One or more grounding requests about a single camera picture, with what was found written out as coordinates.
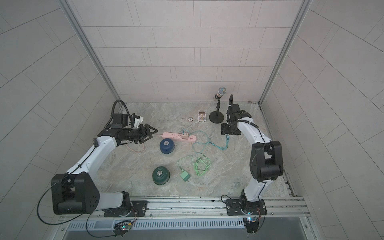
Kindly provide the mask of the pink power strip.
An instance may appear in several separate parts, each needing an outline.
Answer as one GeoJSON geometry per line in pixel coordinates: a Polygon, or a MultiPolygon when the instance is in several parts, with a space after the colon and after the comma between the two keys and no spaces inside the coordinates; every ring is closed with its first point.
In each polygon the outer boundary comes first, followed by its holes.
{"type": "Polygon", "coordinates": [[[164,132],[162,134],[162,138],[169,138],[173,141],[179,141],[179,142],[186,142],[186,143],[195,143],[197,140],[197,136],[189,135],[189,138],[187,140],[182,139],[182,134],[179,133],[170,133],[170,132],[164,132]]]}

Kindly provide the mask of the pink USB charger adapter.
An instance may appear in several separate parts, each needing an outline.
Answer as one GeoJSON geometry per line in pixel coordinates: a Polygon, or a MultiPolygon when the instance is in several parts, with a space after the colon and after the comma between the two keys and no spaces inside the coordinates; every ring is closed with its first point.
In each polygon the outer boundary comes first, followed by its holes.
{"type": "Polygon", "coordinates": [[[187,140],[188,138],[189,138],[189,133],[187,133],[187,132],[182,133],[182,139],[183,140],[187,140]]]}

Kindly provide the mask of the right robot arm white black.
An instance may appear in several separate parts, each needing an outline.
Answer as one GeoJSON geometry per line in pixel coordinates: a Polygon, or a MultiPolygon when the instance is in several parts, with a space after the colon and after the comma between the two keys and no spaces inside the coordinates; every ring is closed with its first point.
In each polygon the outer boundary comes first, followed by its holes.
{"type": "Polygon", "coordinates": [[[227,120],[221,124],[222,135],[244,135],[251,144],[250,172],[252,178],[240,195],[240,209],[243,215],[265,215],[262,193],[284,173],[283,151],[279,141],[268,138],[254,123],[251,115],[229,98],[227,120]]]}

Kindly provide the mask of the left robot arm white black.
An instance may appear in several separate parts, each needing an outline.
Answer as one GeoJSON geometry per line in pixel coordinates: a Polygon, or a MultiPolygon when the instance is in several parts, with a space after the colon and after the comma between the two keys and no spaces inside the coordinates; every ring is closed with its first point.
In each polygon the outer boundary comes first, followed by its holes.
{"type": "Polygon", "coordinates": [[[135,114],[115,113],[93,139],[87,153],[64,174],[51,181],[53,211],[56,215],[85,215],[103,211],[105,217],[143,217],[146,201],[131,201],[127,192],[100,192],[93,179],[108,155],[127,143],[143,144],[158,132],[135,114]]]}

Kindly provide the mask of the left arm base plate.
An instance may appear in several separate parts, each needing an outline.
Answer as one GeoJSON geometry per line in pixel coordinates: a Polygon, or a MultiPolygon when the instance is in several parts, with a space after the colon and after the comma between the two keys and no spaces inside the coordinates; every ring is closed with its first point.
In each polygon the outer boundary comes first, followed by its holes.
{"type": "Polygon", "coordinates": [[[105,218],[144,217],[148,201],[131,201],[127,206],[103,210],[105,218]]]}

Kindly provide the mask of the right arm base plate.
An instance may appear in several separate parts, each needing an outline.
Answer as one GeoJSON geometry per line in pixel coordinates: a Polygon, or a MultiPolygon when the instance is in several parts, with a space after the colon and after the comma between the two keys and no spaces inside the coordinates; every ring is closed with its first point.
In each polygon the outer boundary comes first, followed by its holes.
{"type": "Polygon", "coordinates": [[[225,200],[228,216],[265,216],[268,214],[264,200],[256,202],[225,200]]]}

